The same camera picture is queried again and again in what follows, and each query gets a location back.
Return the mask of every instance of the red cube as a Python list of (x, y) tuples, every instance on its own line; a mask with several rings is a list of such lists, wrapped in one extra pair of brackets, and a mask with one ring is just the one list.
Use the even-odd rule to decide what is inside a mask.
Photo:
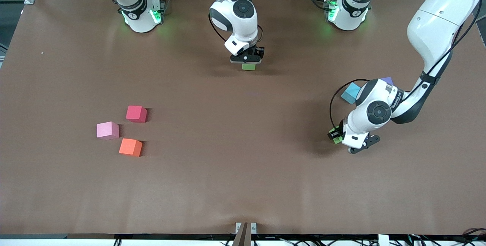
[(144, 123), (147, 120), (147, 109), (142, 106), (128, 106), (126, 119), (132, 123)]

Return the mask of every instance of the blue cube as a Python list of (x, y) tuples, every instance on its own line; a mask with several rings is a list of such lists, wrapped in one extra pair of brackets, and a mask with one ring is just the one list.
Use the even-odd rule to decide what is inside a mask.
[(354, 102), (356, 102), (356, 97), (358, 96), (358, 92), (360, 92), (360, 89), (361, 87), (359, 87), (355, 83), (351, 83), (342, 93), (341, 97), (345, 99), (346, 102), (354, 104)]
[(391, 77), (385, 77), (385, 78), (382, 78), (382, 80), (389, 83), (390, 85), (393, 85), (393, 81), (392, 81)]

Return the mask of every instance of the green led light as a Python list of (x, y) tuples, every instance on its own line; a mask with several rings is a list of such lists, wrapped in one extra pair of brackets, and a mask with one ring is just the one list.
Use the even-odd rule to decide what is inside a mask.
[(127, 21), (128, 18), (126, 17), (125, 13), (122, 11), (121, 14), (123, 14), (123, 18), (125, 18), (125, 24), (128, 24), (128, 21)]
[(368, 8), (366, 8), (366, 10), (364, 11), (364, 14), (363, 14), (363, 19), (361, 19), (361, 22), (363, 22), (365, 19), (366, 19), (366, 13), (368, 12)]
[(152, 15), (152, 18), (153, 18), (153, 21), (155, 23), (160, 23), (160, 21), (162, 21), (161, 17), (160, 17), (160, 14), (158, 13), (158, 11), (150, 11), (150, 14)]
[(329, 21), (334, 21), (336, 19), (336, 15), (337, 15), (338, 12), (339, 12), (339, 8), (338, 7), (336, 7), (332, 11), (330, 11), (329, 12), (329, 15), (328, 15), (328, 20)]

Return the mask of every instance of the purple cube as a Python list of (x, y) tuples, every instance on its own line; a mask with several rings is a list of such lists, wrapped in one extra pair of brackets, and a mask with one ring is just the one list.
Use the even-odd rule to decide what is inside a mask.
[(99, 139), (116, 139), (120, 137), (120, 128), (116, 123), (99, 123), (96, 125), (96, 137)]
[(385, 77), (385, 78), (382, 78), (382, 80), (389, 83), (389, 85), (393, 85), (393, 81), (392, 81), (391, 77)]

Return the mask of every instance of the light blue cube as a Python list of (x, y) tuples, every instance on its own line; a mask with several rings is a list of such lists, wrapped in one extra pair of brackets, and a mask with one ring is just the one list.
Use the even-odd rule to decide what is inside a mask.
[(356, 102), (356, 97), (358, 96), (358, 92), (360, 92), (360, 89), (361, 87), (359, 87), (355, 83), (351, 83), (342, 93), (341, 97), (345, 99), (346, 102), (354, 104), (354, 102)]

